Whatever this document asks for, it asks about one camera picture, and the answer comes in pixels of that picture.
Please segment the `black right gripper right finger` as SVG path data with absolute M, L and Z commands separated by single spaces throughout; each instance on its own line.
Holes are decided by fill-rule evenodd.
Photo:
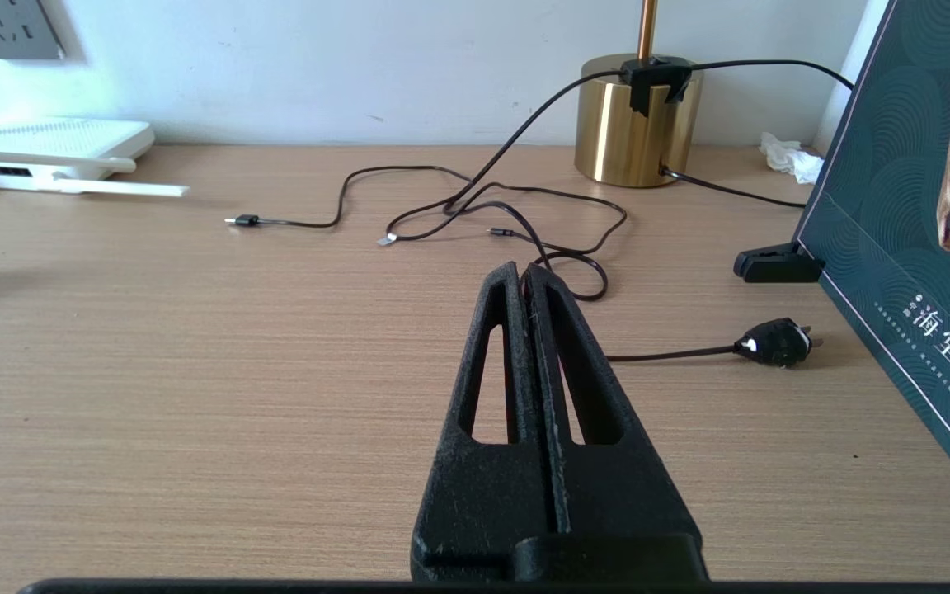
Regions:
M 538 369 L 548 531 L 525 582 L 707 582 L 703 539 L 564 282 L 523 275 Z

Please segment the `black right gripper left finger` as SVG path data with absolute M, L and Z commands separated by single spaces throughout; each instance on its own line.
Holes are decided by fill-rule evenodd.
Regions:
M 524 275 L 513 262 L 480 286 L 425 493 L 412 527 L 415 582 L 509 582 L 521 541 L 557 529 L 547 414 L 558 384 L 538 353 Z M 473 429 L 487 401 L 483 377 L 491 334 L 501 331 L 499 367 L 506 440 Z

